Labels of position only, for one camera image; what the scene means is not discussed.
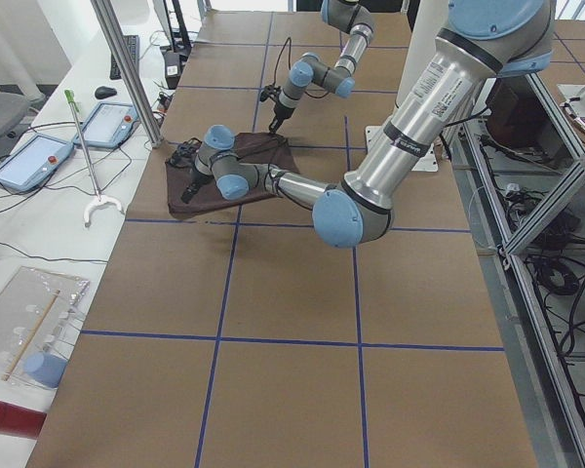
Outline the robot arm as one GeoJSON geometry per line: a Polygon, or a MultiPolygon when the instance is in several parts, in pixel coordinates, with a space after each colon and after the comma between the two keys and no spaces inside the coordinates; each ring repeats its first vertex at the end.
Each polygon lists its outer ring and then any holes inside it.
{"type": "Polygon", "coordinates": [[[315,53],[307,52],[292,64],[287,80],[280,86],[272,83],[263,88],[260,99],[274,102],[274,117],[269,124],[271,135],[293,116],[309,86],[328,94],[348,98],[355,86],[354,73],[375,33],[375,21],[369,10],[358,1],[324,1],[324,23],[348,36],[338,59],[329,65],[315,53]]]}
{"type": "Polygon", "coordinates": [[[182,201],[191,201],[207,184],[228,201],[261,188],[309,209],[316,233],[333,247],[380,238],[393,222],[396,188],[475,89],[490,78],[549,65],[555,8],[552,1],[449,2],[434,55],[405,100],[373,133],[361,165],[341,182],[311,180],[270,163],[244,163],[232,131],[215,125],[196,151],[182,201]]]}

